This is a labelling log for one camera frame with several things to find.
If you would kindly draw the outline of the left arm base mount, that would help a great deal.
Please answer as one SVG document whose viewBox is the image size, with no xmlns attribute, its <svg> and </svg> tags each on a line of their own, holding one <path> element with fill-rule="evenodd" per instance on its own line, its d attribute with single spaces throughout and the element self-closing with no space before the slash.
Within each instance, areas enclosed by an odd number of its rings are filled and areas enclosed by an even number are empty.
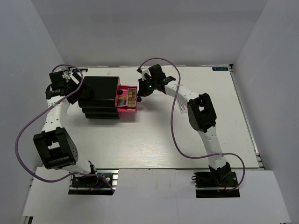
<svg viewBox="0 0 299 224">
<path fill-rule="evenodd" d="M 116 190 L 119 170 L 101 170 L 97 169 L 100 177 L 73 176 L 70 181 L 69 195 L 106 195 L 112 196 L 114 192 L 107 185 L 110 184 L 113 190 Z"/>
</svg>

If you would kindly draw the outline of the clear false eyelash box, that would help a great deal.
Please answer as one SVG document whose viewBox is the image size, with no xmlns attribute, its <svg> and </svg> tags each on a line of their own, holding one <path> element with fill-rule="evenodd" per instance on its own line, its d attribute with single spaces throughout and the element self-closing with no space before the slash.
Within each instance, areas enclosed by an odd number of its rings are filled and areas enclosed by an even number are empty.
<svg viewBox="0 0 299 224">
<path fill-rule="evenodd" d="M 179 111 L 181 114 L 187 113 L 187 107 L 180 101 L 177 101 Z"/>
</svg>

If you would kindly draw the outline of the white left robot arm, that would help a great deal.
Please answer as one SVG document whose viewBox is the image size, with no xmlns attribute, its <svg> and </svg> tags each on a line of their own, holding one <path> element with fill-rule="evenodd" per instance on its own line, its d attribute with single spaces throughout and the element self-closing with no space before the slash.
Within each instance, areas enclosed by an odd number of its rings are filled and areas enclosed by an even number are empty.
<svg viewBox="0 0 299 224">
<path fill-rule="evenodd" d="M 83 174 L 83 181 L 94 186 L 99 180 L 95 166 L 91 161 L 79 158 L 77 147 L 64 127 L 70 104 L 81 97 L 89 97 L 92 90 L 76 69 L 68 75 L 62 71 L 50 73 L 50 79 L 51 84 L 45 92 L 46 121 L 42 131 L 34 135 L 34 145 L 47 169 L 63 169 L 75 176 Z"/>
</svg>

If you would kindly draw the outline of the pink black makeup drawer organizer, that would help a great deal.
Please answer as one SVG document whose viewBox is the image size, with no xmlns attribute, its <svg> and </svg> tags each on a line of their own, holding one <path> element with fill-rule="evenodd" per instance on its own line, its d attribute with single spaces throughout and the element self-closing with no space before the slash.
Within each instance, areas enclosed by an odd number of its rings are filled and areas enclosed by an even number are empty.
<svg viewBox="0 0 299 224">
<path fill-rule="evenodd" d="M 128 88 L 137 86 L 122 85 L 120 77 L 92 77 L 87 76 L 84 81 L 92 88 L 92 97 L 79 100 L 78 105 L 87 119 L 119 119 L 123 113 L 136 113 L 136 108 L 117 107 L 118 97 L 128 94 Z"/>
</svg>

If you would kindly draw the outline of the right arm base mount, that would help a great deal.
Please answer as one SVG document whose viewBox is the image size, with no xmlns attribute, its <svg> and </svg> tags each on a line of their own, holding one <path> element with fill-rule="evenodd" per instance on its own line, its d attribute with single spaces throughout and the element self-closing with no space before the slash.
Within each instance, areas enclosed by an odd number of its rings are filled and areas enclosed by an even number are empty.
<svg viewBox="0 0 299 224">
<path fill-rule="evenodd" d="M 191 177 L 195 182 L 196 198 L 239 198 L 240 191 L 236 173 L 232 172 L 222 183 L 215 183 L 211 173 L 196 172 Z"/>
</svg>

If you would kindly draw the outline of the long brown eyeshadow palette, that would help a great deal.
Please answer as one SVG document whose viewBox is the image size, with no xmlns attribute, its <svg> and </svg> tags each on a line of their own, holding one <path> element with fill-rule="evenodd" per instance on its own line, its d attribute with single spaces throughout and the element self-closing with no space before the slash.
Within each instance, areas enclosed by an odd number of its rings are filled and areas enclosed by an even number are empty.
<svg viewBox="0 0 299 224">
<path fill-rule="evenodd" d="M 128 108 L 136 108 L 136 88 L 128 88 Z"/>
</svg>

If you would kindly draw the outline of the colourful glitter eyeshadow palette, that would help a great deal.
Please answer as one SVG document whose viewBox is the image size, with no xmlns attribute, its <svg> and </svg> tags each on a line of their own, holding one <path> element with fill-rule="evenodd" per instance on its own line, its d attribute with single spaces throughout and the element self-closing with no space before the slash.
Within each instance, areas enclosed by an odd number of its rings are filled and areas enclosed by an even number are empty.
<svg viewBox="0 0 299 224">
<path fill-rule="evenodd" d="M 125 107 L 128 104 L 128 95 L 121 95 L 118 97 L 117 107 Z"/>
</svg>

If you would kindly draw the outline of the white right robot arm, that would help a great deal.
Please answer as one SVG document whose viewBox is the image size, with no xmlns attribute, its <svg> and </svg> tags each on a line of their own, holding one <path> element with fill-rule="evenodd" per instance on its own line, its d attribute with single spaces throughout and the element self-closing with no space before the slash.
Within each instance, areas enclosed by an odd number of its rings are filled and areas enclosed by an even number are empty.
<svg viewBox="0 0 299 224">
<path fill-rule="evenodd" d="M 199 134 L 206 150 L 211 181 L 216 186 L 227 182 L 231 167 L 222 153 L 216 133 L 216 113 L 208 94 L 198 94 L 185 88 L 172 76 L 166 76 L 159 64 L 145 70 L 140 67 L 137 72 L 141 74 L 138 80 L 138 97 L 147 97 L 157 90 L 165 95 L 174 97 L 171 108 L 171 134 L 174 136 L 173 115 L 174 106 L 178 101 L 187 108 L 188 120 L 191 127 Z"/>
</svg>

